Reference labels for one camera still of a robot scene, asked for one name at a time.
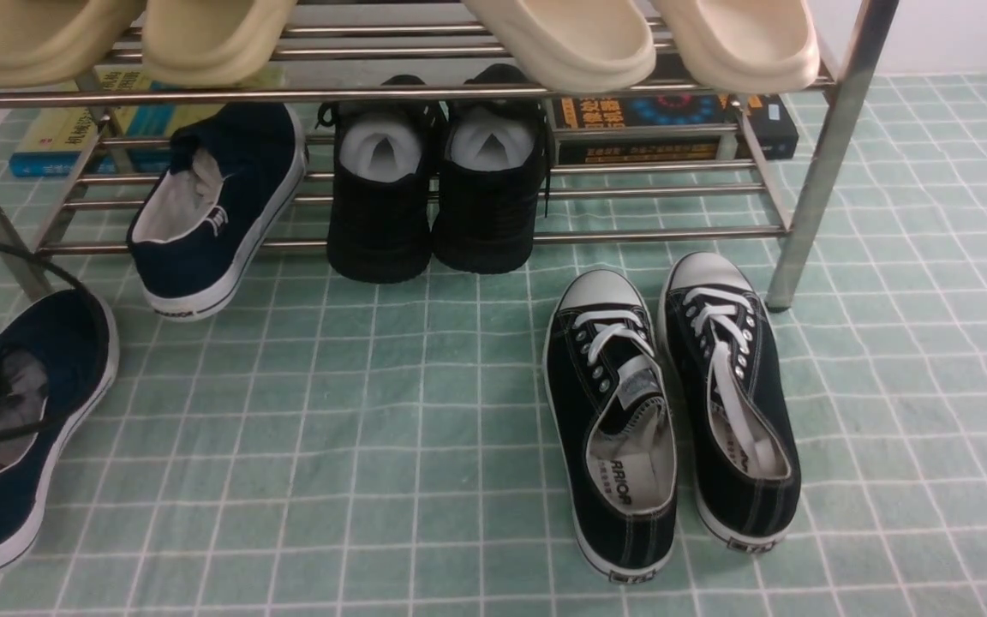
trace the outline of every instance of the slipper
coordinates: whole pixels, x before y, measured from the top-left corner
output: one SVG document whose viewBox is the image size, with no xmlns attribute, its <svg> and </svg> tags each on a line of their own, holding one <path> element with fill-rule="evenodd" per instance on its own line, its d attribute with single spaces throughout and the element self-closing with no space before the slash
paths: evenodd
<svg viewBox="0 0 987 617">
<path fill-rule="evenodd" d="M 148 0 L 144 68 L 180 86 L 234 85 L 269 62 L 296 1 Z"/>
<path fill-rule="evenodd" d="M 145 0 L 0 0 L 0 87 L 69 81 L 101 62 Z"/>
<path fill-rule="evenodd" d="M 633 0 L 463 0 L 524 73 L 557 93 L 610 93 L 654 71 L 657 51 Z"/>
<path fill-rule="evenodd" d="M 806 0 L 650 0 L 692 77 L 722 93 L 792 93 L 820 69 Z"/>
</svg>

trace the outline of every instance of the tile floor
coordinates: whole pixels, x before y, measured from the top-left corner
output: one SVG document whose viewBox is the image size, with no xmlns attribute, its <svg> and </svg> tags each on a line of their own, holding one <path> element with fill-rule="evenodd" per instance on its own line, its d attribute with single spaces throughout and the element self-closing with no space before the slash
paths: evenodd
<svg viewBox="0 0 987 617">
<path fill-rule="evenodd" d="M 808 159 L 825 108 L 792 103 Z M 0 126 L 0 199 L 28 235 L 59 190 L 5 169 L 31 117 Z M 780 165 L 791 197 L 803 172 Z M 541 227 L 751 221 L 748 198 L 583 201 Z M 80 216 L 71 234 L 125 223 Z M 320 233 L 322 215 L 282 226 Z M 434 266 L 380 288 L 263 257 L 193 325 L 148 312 L 126 258 L 63 261 L 114 304 L 121 374 L 63 454 L 33 554 L 0 578 L 0 614 L 987 614 L 987 75 L 877 82 L 795 308 L 775 317 L 805 472 L 790 539 L 724 550 L 685 477 L 677 555 L 623 590 L 572 540 L 541 337 L 577 273 L 615 268 L 655 298 L 690 249 L 761 289 L 778 254 L 552 247 L 508 276 Z M 0 266 L 0 324 L 21 306 Z"/>
</svg>

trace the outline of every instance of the black canvas sneaker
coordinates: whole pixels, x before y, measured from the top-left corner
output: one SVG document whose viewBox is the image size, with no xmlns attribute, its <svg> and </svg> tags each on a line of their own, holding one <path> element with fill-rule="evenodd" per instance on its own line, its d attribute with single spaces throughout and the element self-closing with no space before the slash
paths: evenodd
<svg viewBox="0 0 987 617">
<path fill-rule="evenodd" d="M 653 578 L 677 527 L 677 449 L 651 331 L 634 285 L 594 270 L 565 290 L 543 354 L 578 544 L 615 583 Z"/>
<path fill-rule="evenodd" d="M 494 65 L 467 83 L 529 83 Z M 532 255 L 535 210 L 551 172 L 546 114 L 538 100 L 450 104 L 440 169 L 434 253 L 467 273 L 510 273 Z"/>
<path fill-rule="evenodd" d="M 696 503 L 729 548 L 771 550 L 802 474 L 768 314 L 724 257 L 681 259 L 661 294 L 658 339 L 680 375 L 696 448 Z"/>
<path fill-rule="evenodd" d="M 399 75 L 385 85 L 422 83 Z M 329 103 L 319 109 L 318 122 L 336 126 L 330 265 L 369 284 L 396 284 L 423 273 L 432 254 L 428 180 L 446 122 L 439 103 Z"/>
</svg>

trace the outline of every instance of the white wall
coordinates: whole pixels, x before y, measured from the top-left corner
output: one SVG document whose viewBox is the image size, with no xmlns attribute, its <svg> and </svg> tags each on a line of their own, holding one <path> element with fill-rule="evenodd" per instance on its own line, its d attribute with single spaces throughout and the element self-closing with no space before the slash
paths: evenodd
<svg viewBox="0 0 987 617">
<path fill-rule="evenodd" d="M 807 1 L 834 57 L 842 57 L 860 0 Z M 878 69 L 987 73 L 987 0 L 900 0 Z"/>
</svg>

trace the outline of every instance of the book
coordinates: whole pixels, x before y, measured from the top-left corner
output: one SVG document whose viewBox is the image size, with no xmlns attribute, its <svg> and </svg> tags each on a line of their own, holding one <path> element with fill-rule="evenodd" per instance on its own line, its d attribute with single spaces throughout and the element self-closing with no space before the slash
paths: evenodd
<svg viewBox="0 0 987 617">
<path fill-rule="evenodd" d="M 102 90 L 145 91 L 167 89 L 138 68 L 98 71 Z M 269 89 L 284 85 L 281 67 L 266 66 L 257 75 L 239 82 L 246 89 Z M 55 89 L 78 91 L 74 83 L 63 83 Z M 222 105 L 142 105 L 118 106 L 117 120 L 129 137 L 169 137 L 175 130 L 204 118 L 214 116 Z M 82 145 L 95 128 L 85 108 L 40 110 L 10 157 L 10 172 L 16 178 L 67 176 L 78 163 Z M 137 171 L 160 172 L 170 161 L 165 149 L 148 148 L 129 151 Z M 98 173 L 113 173 L 113 161 L 105 157 L 98 164 Z"/>
<path fill-rule="evenodd" d="M 679 56 L 658 56 L 654 78 L 686 79 L 688 71 Z M 723 98 L 715 94 L 564 98 L 548 102 L 547 115 L 559 165 L 670 163 L 716 157 L 718 136 L 675 136 L 666 129 L 725 122 L 723 105 Z M 750 97 L 745 114 L 760 141 L 764 158 L 794 157 L 799 130 L 783 98 L 774 94 Z M 749 156 L 748 145 L 740 136 L 737 156 Z"/>
</svg>

